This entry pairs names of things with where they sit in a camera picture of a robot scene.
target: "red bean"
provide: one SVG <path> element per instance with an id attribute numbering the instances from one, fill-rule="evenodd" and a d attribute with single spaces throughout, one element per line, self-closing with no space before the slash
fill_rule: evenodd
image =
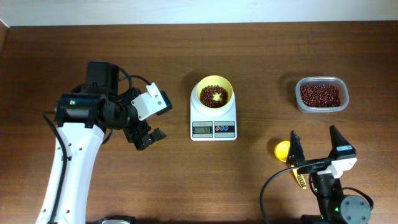
<path id="1" fill-rule="evenodd" d="M 331 85 L 302 85 L 300 94 L 303 103 L 311 107 L 336 107 L 341 104 L 338 89 Z"/>
<path id="2" fill-rule="evenodd" d="M 213 100 L 214 95 L 220 94 L 220 100 Z M 228 101 L 228 92 L 218 85 L 204 87 L 200 92 L 200 102 L 210 108 L 220 108 Z"/>

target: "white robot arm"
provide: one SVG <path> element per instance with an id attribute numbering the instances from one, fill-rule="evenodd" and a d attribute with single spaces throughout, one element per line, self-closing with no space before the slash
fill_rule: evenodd
<path id="1" fill-rule="evenodd" d="M 119 79 L 119 71 L 125 77 Z M 146 93 L 132 87 L 131 77 L 147 82 Z M 127 78 L 128 91 L 118 95 L 118 81 Z M 164 91 L 142 77 L 105 62 L 88 64 L 86 84 L 62 95 L 57 102 L 55 121 L 46 121 L 56 135 L 55 155 L 44 203 L 36 224 L 86 223 L 86 203 L 91 174 L 106 129 L 123 129 L 128 142 L 143 150 L 165 134 L 150 127 L 146 118 L 172 109 Z M 130 219 L 116 217 L 101 223 L 128 224 Z"/>

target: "white wall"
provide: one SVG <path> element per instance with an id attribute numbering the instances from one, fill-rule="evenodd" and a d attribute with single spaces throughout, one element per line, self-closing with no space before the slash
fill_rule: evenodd
<path id="1" fill-rule="evenodd" d="M 0 0 L 9 26 L 397 20 L 398 0 Z"/>

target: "yellow bowl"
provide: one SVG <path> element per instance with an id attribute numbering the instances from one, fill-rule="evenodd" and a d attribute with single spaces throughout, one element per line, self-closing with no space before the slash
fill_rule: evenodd
<path id="1" fill-rule="evenodd" d="M 289 154 L 290 141 L 282 141 L 275 147 L 275 156 L 278 160 L 286 162 L 287 155 Z"/>
<path id="2" fill-rule="evenodd" d="M 210 75 L 208 77 L 205 77 L 204 79 L 200 80 L 200 82 L 198 83 L 198 87 L 197 87 L 197 98 L 198 101 L 200 102 L 200 93 L 202 91 L 202 89 L 204 89 L 207 86 L 210 85 L 218 85 L 220 87 L 223 87 L 227 92 L 228 92 L 228 99 L 226 101 L 226 104 L 224 106 L 226 106 L 229 101 L 231 100 L 232 94 L 233 94 L 233 90 L 232 90 L 232 85 L 229 83 L 229 81 L 221 76 L 218 75 Z M 216 95 L 214 97 L 214 100 L 218 100 L 218 95 Z"/>

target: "sticker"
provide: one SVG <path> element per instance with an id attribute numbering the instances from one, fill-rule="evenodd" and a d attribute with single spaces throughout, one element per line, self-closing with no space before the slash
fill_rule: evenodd
<path id="1" fill-rule="evenodd" d="M 213 126 L 212 121 L 194 121 L 192 127 L 210 127 Z"/>
<path id="2" fill-rule="evenodd" d="M 236 136 L 234 121 L 215 121 L 214 126 L 216 138 L 233 138 Z"/>
<path id="3" fill-rule="evenodd" d="M 213 134 L 192 134 L 193 138 L 213 138 Z"/>
<path id="4" fill-rule="evenodd" d="M 345 151 L 345 150 L 350 150 L 353 149 L 351 146 L 340 146 L 336 148 L 337 151 Z"/>

